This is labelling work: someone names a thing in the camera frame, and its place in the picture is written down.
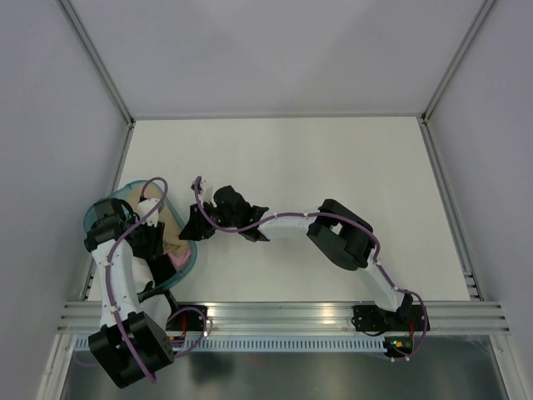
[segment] beige cloth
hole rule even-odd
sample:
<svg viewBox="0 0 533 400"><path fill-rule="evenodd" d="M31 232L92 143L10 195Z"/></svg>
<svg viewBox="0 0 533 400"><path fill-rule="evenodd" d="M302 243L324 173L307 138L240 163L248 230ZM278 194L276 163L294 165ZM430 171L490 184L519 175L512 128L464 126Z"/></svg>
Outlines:
<svg viewBox="0 0 533 400"><path fill-rule="evenodd" d="M126 199L136 213L142 186L142 184L135 186ZM144 191L144 196L146 198L161 198L161 190L155 183L150 183L147 190ZM189 243L185 240L180 240L177 236L182 230L177 225L176 219L167 206L167 201L165 201L165 207L159 213L159 221L165 223L165 229L163 231L163 253L171 253L176 257L180 257L188 249Z"/></svg>

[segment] pink object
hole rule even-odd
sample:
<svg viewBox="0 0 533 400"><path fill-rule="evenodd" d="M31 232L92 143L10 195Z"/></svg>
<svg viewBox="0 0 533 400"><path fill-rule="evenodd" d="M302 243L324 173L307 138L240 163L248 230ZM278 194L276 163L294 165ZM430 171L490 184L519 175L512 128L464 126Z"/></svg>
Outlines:
<svg viewBox="0 0 533 400"><path fill-rule="evenodd" d="M168 253L168 257L170 258L170 261L172 262L172 265L176 269L176 272L180 272L183 267L187 264L189 261L189 258L191 258L191 249L187 247L185 249L185 252L180 257L175 256L171 252Z"/></svg>

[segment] black bracket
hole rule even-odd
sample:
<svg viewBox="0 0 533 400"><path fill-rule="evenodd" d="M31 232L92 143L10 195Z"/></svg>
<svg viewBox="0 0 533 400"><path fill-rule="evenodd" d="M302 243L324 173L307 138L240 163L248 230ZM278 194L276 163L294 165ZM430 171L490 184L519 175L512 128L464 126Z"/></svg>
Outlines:
<svg viewBox="0 0 533 400"><path fill-rule="evenodd" d="M177 304L176 311L185 308L190 307L190 305L187 304ZM207 318L207 307L206 306L197 306L196 304L193 306L194 308L197 308L200 310L203 315ZM205 328L202 317L197 312L194 311L184 311L171 321L167 322L167 331L182 331L183 327L187 327L188 332L202 332Z"/></svg>
<svg viewBox="0 0 533 400"><path fill-rule="evenodd" d="M351 323L357 332L364 333L410 332L411 325L414 332L422 332L424 312L418 304L410 305L401 317L398 312L385 311L374 304L354 306ZM427 330L430 329L430 322L427 321Z"/></svg>
<svg viewBox="0 0 533 400"><path fill-rule="evenodd" d="M130 313L123 324L150 372L159 371L174 362L167 334L144 312ZM104 325L99 332L89 336L89 349L119 388L144 378L117 325Z"/></svg>

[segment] white wall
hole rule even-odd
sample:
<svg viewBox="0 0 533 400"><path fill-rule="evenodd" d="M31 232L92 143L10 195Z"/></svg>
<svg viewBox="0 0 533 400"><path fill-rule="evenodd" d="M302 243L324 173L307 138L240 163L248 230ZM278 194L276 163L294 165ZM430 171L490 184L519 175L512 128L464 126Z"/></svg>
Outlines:
<svg viewBox="0 0 533 400"><path fill-rule="evenodd" d="M0 388L34 398L125 123L53 0L0 2Z"/></svg>
<svg viewBox="0 0 533 400"><path fill-rule="evenodd" d="M135 117L421 113L481 0L73 0Z"/></svg>
<svg viewBox="0 0 533 400"><path fill-rule="evenodd" d="M481 286L533 377L533 2L501 1L432 120Z"/></svg>

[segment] purple cable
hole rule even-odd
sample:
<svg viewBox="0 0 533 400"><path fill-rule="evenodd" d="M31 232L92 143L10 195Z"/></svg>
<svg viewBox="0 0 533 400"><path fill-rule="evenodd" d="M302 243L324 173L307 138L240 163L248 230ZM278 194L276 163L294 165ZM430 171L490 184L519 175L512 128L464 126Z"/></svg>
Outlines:
<svg viewBox="0 0 533 400"><path fill-rule="evenodd" d="M391 277L388 273L386 273L385 268L381 265L381 263L378 261L377 256L380 253L381 250L381 244L376 235L368 230L366 227L362 226L360 223L351 220L350 218L343 217L341 215L336 215L330 212L309 212L308 214L304 214L303 212L279 212L277 215L272 215L270 217L266 217L260 221L257 221L255 223L252 223L246 227L239 227L235 229L228 229L227 227L221 227L217 225L216 222L214 222L212 219L209 218L209 216L206 213L206 210L203 209L202 202L200 201L200 183L202 182L202 177L198 176L196 180L194 181L194 198L197 201L197 207L198 210L200 210L200 213L202 216L211 224L212 227L215 229L218 229L219 231L225 232L225 233L241 233L245 232L248 229L253 229L258 227L259 225L262 225L263 223L266 223L268 221L271 221L272 219L277 218L283 218L283 217L302 217L302 218L308 218L308 217L327 217L327 218L333 218L338 221L342 221L344 223L349 223L353 227L363 231L368 235L368 237L375 243L376 250L374 252L374 262L376 262L377 267L379 268L381 274L385 278L385 280L391 285L391 288L395 288L397 292L403 293L403 294L410 294L412 296L415 296L418 299L418 302L420 303L422 307L422 312L424 313L424 328L422 330L421 339L418 342L418 346L416 346L416 349L413 350L411 353L411 356L414 356L418 353L422 343L426 340L426 334L427 334L427 310L426 305L424 304L424 301L422 300L422 297L416 293L412 292L411 290L407 289L400 289L398 286L392 281ZM407 361L407 357L400 357L396 359L397 361Z"/></svg>
<svg viewBox="0 0 533 400"><path fill-rule="evenodd" d="M201 181L202 181L202 177L197 177L196 180L194 181L194 198L197 201L198 209L200 210L200 213L203 215L203 217L211 224L212 227L214 227L215 229L218 229L219 231L222 231L225 233L241 233L249 229L257 228L259 225L262 225L263 223L267 223L268 221L271 221L272 219L278 219L278 218L283 218L283 217L301 217L301 218L328 217L328 218L334 218L344 223L349 223L353 227L360 229L364 233L366 233L376 245L376 252L374 254L374 258L377 258L377 255L379 254L381 250L380 241L377 239L376 235L374 235L374 233L372 233L366 227L363 227L358 222L352 221L350 218L346 218L341 215L332 214L330 212L324 212L324 213L323 212L309 212L308 214L305 214L303 212L299 212L299 213L298 212L279 212L276 215L271 215L270 217L263 218L262 220L257 221L255 223L251 223L250 225L247 225L245 227L238 227L234 229L229 229L227 227L221 227L220 225L217 225L217 223L214 222L212 219L210 219L206 213L206 210L203 209L202 202L200 201L200 182Z"/></svg>
<svg viewBox="0 0 533 400"><path fill-rule="evenodd" d="M163 193L161 195L161 198L159 201L153 206L153 208L142 218L140 218L137 222L135 222L131 227L129 227L126 232L124 232L112 245L111 250L109 251L109 254L107 255L107 262L109 264L112 264L112 258L113 254L117 250L118 245L121 243L122 240L124 240L127 235L129 235L131 232L133 232L137 227L142 225L160 206L162 206L165 202L165 198L167 198L168 194L168 183L167 181L162 177L153 177L152 179L149 179L146 181L144 186L142 187L142 193L144 193L144 189L152 182L154 181L160 181L163 184ZM111 268L109 265L106 265L106 290L107 290L107 296L109 297L109 305L111 307L115 307L117 305L117 300L115 299L115 295L113 293L113 289L111 286ZM120 318L120 314L118 311L112 312L113 316L115 317L115 321L117 322L118 330L120 331L120 334L122 335L122 338L124 339L124 342L126 343L127 348L129 349L130 353L133 355L133 358L139 364L139 368L142 370L142 373L150 380L150 382L155 383L156 382L156 375L152 374L148 367L145 365L145 363L142 361L141 356L133 346L132 341L127 335L126 328L124 327L124 324L122 323L122 320Z"/></svg>
<svg viewBox="0 0 533 400"><path fill-rule="evenodd" d="M198 313L198 315L200 315L200 317L202 318L202 321L203 321L203 331L202 333L200 334L200 337L187 349L185 350L184 352L179 352L177 353L174 358L181 358L183 356L186 356L188 353L190 353L192 350L194 350L194 348L196 346L198 346L198 344L200 344L200 341L205 337L206 335L206 332L207 332L207 318L206 318L206 314L204 314L202 311L200 311L198 308L194 308L194 307L184 307L184 308L181 308L179 310L177 310L175 313L173 313L168 319L167 319L167 322L171 321L172 319L174 319L175 317L177 317L178 315L180 315L181 313L184 313L185 311L194 311L195 313Z"/></svg>

